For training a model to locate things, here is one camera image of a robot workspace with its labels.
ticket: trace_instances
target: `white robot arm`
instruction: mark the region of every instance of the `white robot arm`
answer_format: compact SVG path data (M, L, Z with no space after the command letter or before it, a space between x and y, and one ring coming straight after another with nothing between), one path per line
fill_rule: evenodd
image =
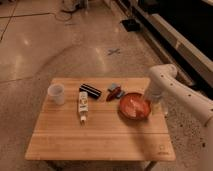
M206 147L201 154L200 170L213 170L213 101L178 82L177 69L172 64L150 68L151 82L145 91L145 98L158 102L163 91L169 92L204 126Z

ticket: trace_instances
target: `wooden table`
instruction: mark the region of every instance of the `wooden table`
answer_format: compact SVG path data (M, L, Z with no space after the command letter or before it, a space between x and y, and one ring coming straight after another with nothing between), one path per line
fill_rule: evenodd
M111 83L120 84L126 92L143 93L148 78L55 78L52 83L65 86L66 102L58 106L46 97L27 160L175 160L160 105L153 107L148 120L133 121L118 114L119 100L105 101ZM80 124L77 113L79 86L83 83L102 91L98 100L89 98L85 125Z

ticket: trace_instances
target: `white cup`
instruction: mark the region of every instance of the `white cup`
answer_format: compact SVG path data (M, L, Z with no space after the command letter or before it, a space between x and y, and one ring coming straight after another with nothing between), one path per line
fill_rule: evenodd
M52 84L51 86L49 86L47 92L56 104L64 104L64 86L62 84Z

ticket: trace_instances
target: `floor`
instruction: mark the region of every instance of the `floor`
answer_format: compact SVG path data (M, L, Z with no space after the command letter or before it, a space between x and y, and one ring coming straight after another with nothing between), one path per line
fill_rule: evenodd
M45 162L26 161L24 154L53 77L144 77L149 67L161 64L142 31L125 31L120 24L125 16L114 2L89 1L89 8L70 20L69 14L59 12L61 8L61 0L5 0L0 5L0 17L50 13L0 18L0 168L4 171L51 170ZM115 49L120 53L109 54ZM165 94L165 102L177 160L158 163L153 171L195 171L203 144L201 126L172 96ZM59 163L67 165L67 171L142 171L145 164Z

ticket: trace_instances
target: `black cable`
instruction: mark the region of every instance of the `black cable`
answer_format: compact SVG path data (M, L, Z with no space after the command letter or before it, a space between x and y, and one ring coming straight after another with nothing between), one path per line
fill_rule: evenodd
M1 35L0 43L1 43L2 39L3 39L3 37L4 37L4 33L6 32L8 25L10 24L10 21L11 21L11 19L12 19L12 16L13 16L14 13L15 13L15 10L16 10L16 8L17 8L17 6L18 6L18 3L19 3L19 0L16 1L16 5L15 5L15 7L13 8L13 11L12 11L12 13L11 13L11 16L9 17L9 20L8 20L8 22L7 22L7 25L6 25L4 31L3 31L2 35Z
M57 17L57 14L52 13L52 12L14 15L15 10L16 10L16 8L17 8L17 6L18 6L18 3L19 3L19 0L16 1L16 5L15 5L15 7L14 7L14 9L13 9L13 11L12 11L12 14L11 14L10 16L3 16L3 17L0 17L0 19L9 18L9 20L8 20L8 22L7 22L7 25L6 25L6 27L5 27L5 29L3 30L3 33L2 33L2 35L1 35L0 43L2 42L2 39L3 39L3 37L4 37L4 34L5 34L6 30L7 30L8 25L10 24L10 21L11 21L12 18L17 18L17 17L31 17L31 16L38 16L38 15L53 15L54 18L55 18L57 21L66 22L66 21L69 21L69 20L72 19L72 14L73 14L74 12L76 12L76 10L77 10L77 9L74 10L74 11L61 10L60 12L64 12L64 13L70 14L70 17L67 18L67 19L60 19L60 18Z
M65 22L65 21L69 21L71 18L72 18L72 13L71 12L65 12L65 13L69 13L70 14L70 17L67 18L67 19L60 19L57 17L57 14L55 13L52 13L52 12L45 12L45 13L35 13L35 14L21 14L21 15L13 15L13 16L3 16L3 17L0 17L0 19L4 19L4 18L18 18L18 17L32 17L32 16L38 16L38 15L54 15L55 19L58 20L58 21L62 21L62 22Z

